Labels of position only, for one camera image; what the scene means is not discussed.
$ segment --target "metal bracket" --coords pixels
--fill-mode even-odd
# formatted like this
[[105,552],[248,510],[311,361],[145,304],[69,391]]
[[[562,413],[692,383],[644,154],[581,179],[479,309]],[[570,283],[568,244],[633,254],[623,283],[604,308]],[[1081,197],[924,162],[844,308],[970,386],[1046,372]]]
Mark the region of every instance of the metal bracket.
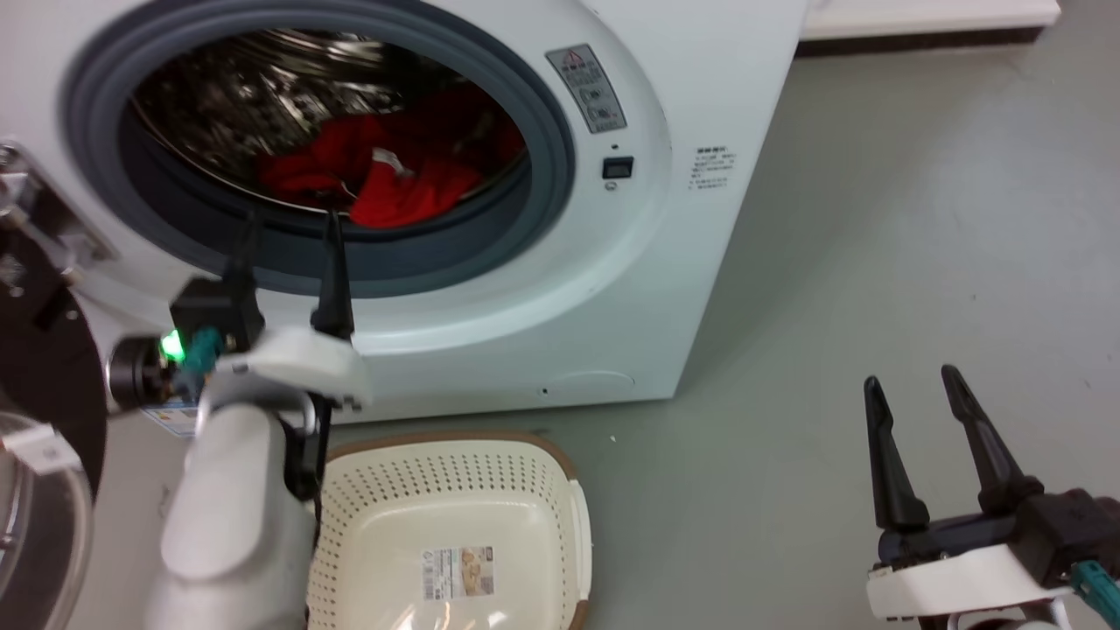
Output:
[[67,285],[112,249],[36,175],[11,145],[0,145],[0,229],[19,230],[47,254]]

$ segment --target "front-loading washing machine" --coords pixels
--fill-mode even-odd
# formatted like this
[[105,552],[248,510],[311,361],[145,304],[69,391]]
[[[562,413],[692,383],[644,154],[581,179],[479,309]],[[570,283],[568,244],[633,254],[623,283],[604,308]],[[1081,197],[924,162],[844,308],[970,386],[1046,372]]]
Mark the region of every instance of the front-loading washing machine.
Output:
[[668,398],[805,4],[13,0],[0,138],[94,243],[76,290],[105,352],[167,330],[252,213],[268,325],[307,325],[325,212],[363,184],[292,196],[262,160],[328,121],[436,100],[430,127],[472,106],[447,94],[483,93],[512,150],[423,220],[346,222],[377,405],[339,421]]

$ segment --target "stainless steel drum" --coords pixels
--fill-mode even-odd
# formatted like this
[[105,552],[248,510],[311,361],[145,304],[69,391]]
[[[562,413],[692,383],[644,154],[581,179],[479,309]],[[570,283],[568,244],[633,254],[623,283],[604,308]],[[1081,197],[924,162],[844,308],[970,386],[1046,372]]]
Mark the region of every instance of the stainless steel drum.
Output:
[[[277,29],[223,39],[165,64],[136,91],[133,108],[148,130],[195,168],[243,193],[284,206],[256,180],[261,154],[310,143],[323,122],[342,115],[400,111],[413,100],[466,83],[427,57],[356,35]],[[501,179],[522,158],[469,191]]]

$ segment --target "warning sticker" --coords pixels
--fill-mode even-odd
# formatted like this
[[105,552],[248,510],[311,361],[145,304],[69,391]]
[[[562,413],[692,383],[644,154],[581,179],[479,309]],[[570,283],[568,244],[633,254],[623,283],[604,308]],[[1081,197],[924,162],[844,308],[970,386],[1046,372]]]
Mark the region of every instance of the warning sticker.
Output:
[[722,188],[727,186],[728,176],[735,169],[736,154],[727,147],[700,147],[697,149],[689,175],[690,191]]
[[159,407],[144,407],[141,410],[156,420],[156,424],[179,437],[195,436],[195,418],[198,417],[198,407],[195,405],[172,399]]
[[626,127],[626,117],[618,104],[615,89],[587,44],[545,53],[579,105],[591,133]]
[[494,594],[494,547],[430,549],[420,555],[424,601]]

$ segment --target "white plastic basket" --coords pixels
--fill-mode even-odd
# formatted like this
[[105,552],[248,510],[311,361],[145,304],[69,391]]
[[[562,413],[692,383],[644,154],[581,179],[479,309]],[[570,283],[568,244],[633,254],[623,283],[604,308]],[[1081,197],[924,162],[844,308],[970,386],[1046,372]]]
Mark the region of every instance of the white plastic basket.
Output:
[[332,452],[307,603],[312,630],[578,630],[587,502],[530,434],[445,433]]

